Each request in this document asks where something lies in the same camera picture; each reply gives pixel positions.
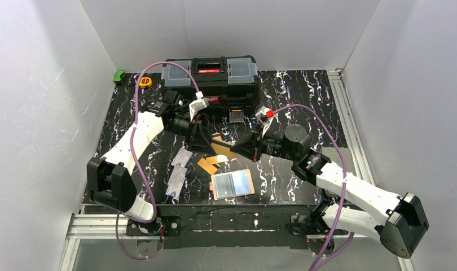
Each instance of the robotic arm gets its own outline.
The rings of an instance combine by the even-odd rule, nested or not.
[[[289,125],[282,137],[268,132],[273,112],[265,107],[256,114],[261,124],[247,137],[231,145],[212,140],[204,115],[197,114],[208,104],[204,99],[189,104],[176,91],[167,90],[162,100],[146,104],[139,113],[134,136],[137,158],[159,133],[166,130],[184,136],[186,148],[193,152],[215,155],[211,145],[215,143],[229,146],[231,151],[253,162],[258,161],[262,154],[291,160],[292,171],[301,180],[341,193],[342,169],[310,148],[311,137],[303,126]],[[135,164],[129,145],[132,129],[133,126],[109,152],[101,158],[92,158],[87,164],[89,197],[93,202],[129,216],[149,220],[153,218],[153,206],[137,196],[131,179]],[[421,201],[411,193],[401,197],[348,173],[345,198],[363,211],[342,208],[337,229],[380,240],[399,257],[410,258],[429,228]],[[311,214],[310,221],[321,225],[319,232],[322,233],[332,227],[337,210],[337,204],[322,202]]]

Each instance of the orange tape measure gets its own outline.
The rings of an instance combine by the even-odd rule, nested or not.
[[[152,86],[152,79],[150,77],[142,77],[139,86],[141,88],[149,88],[150,86]]]

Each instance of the table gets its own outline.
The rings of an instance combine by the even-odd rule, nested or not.
[[[124,135],[134,121],[134,91],[137,73],[126,74],[122,85],[116,86],[100,136],[96,156],[106,153]],[[140,104],[147,99],[159,99],[160,74],[150,73],[152,87],[142,90]],[[333,93],[326,71],[261,71],[261,103],[271,109],[281,108],[291,103],[310,106],[322,118],[331,131],[337,145],[346,147],[347,142],[340,123]],[[246,117],[243,124],[229,124],[227,118],[209,118],[210,131],[221,133],[222,139],[235,143],[248,133],[256,123],[255,117]],[[309,112],[297,108],[278,114],[270,131],[281,134],[289,124],[301,124],[312,135],[312,147],[318,151],[332,146],[327,135]],[[210,175],[197,165],[202,155],[196,154],[187,166],[187,179],[180,198],[165,195],[167,182],[172,171],[171,160],[182,147],[183,137],[162,132],[140,157],[140,163],[153,186],[157,204],[228,205],[228,204],[316,204],[321,190],[309,183],[300,181],[291,171],[291,161],[263,155],[253,163],[238,155],[237,159],[221,164],[218,173],[250,169],[255,194],[224,200],[214,200],[209,190]],[[148,199],[138,172],[133,180],[141,196]]]

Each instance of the gray floor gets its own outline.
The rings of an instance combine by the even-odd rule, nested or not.
[[[135,240],[122,241],[137,255]],[[335,246],[340,247],[343,242],[344,238],[337,238]],[[285,247],[201,247],[164,250],[150,261],[137,261],[125,256],[114,239],[83,239],[73,270],[288,271],[308,270],[314,259],[309,251]],[[343,253],[321,270],[392,271],[401,268],[397,258],[379,243],[369,238],[355,238]]]

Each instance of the wall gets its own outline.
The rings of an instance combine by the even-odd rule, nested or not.
[[[115,67],[79,1],[0,0],[0,270],[57,270]]]
[[[382,0],[345,69],[375,181],[418,195],[416,270],[457,270],[457,1]]]
[[[379,0],[81,0],[114,64],[253,55],[262,70],[336,69]]]

